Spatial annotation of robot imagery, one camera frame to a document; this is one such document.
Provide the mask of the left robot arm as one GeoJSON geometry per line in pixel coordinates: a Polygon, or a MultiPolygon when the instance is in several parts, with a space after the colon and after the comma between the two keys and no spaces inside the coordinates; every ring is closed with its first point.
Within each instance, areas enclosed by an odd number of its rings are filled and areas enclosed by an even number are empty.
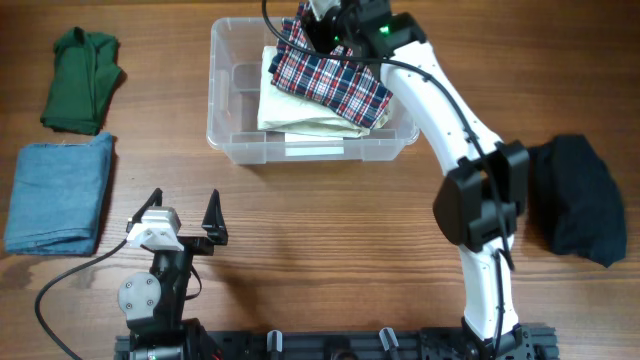
{"type": "Polygon", "coordinates": [[[162,205],[163,192],[154,190],[144,205],[128,220],[125,244],[153,254],[151,267],[137,272],[121,284],[118,304],[129,329],[116,338],[116,359],[222,359],[223,350],[196,318],[184,319],[191,278],[200,276],[193,266],[196,256],[211,256],[217,246],[228,243],[220,194],[214,190],[201,227],[203,236],[179,233],[176,210],[162,205]]]}

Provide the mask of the plaid shirt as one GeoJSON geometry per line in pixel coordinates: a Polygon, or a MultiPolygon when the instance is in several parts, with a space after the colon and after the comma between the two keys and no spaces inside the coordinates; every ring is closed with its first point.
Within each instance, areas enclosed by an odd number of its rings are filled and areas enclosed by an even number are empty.
{"type": "Polygon", "coordinates": [[[309,100],[335,113],[340,120],[362,130],[382,127],[390,116],[392,93],[375,79],[372,71],[353,62],[311,56],[295,50],[309,46],[302,30],[302,17],[311,5],[301,2],[293,18],[282,20],[276,54],[267,70],[278,90],[309,100]]]}

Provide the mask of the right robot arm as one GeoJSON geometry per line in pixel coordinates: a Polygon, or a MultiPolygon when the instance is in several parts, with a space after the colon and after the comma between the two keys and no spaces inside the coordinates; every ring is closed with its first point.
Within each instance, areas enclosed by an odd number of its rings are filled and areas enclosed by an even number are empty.
{"type": "Polygon", "coordinates": [[[314,50],[327,54],[343,45],[355,61],[376,65],[379,81],[428,140],[444,174],[434,216],[462,262],[466,356],[513,354],[522,345],[511,248],[526,202],[524,146],[504,143],[477,118],[444,74],[425,32],[411,15],[393,13],[389,2],[313,1],[302,26],[314,50]]]}

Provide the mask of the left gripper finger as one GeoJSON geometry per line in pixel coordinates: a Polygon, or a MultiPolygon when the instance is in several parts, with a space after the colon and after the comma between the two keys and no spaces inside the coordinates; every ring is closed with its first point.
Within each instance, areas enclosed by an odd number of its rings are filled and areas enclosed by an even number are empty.
{"type": "Polygon", "coordinates": [[[208,238],[227,238],[228,231],[222,214],[220,193],[213,191],[209,199],[205,215],[201,224],[208,238]]]}
{"type": "Polygon", "coordinates": [[[160,188],[156,188],[146,202],[134,213],[131,217],[131,223],[140,223],[144,213],[153,206],[161,206],[163,201],[163,191],[160,188]]]}

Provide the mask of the cream cloth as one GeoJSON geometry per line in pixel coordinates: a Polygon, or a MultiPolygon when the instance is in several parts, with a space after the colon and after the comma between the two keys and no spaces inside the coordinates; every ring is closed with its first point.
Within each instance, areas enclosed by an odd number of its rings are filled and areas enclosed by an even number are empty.
{"type": "Polygon", "coordinates": [[[341,117],[329,107],[286,93],[273,85],[274,74],[269,69],[277,54],[275,46],[265,46],[262,51],[257,113],[259,131],[335,138],[359,138],[370,134],[370,128],[341,117]]]}

